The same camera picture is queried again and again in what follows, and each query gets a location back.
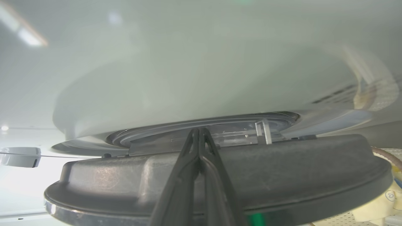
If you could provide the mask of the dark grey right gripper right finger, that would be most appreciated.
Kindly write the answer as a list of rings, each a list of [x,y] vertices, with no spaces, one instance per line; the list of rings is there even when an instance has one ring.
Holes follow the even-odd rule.
[[[200,161],[205,177],[207,226],[247,226],[247,218],[207,128],[200,129]]]

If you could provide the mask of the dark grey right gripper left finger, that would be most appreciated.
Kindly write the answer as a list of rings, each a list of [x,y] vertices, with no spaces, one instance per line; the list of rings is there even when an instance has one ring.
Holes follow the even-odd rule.
[[[200,129],[193,129],[166,182],[150,218],[151,226],[191,226],[193,224],[195,179],[200,173]]]

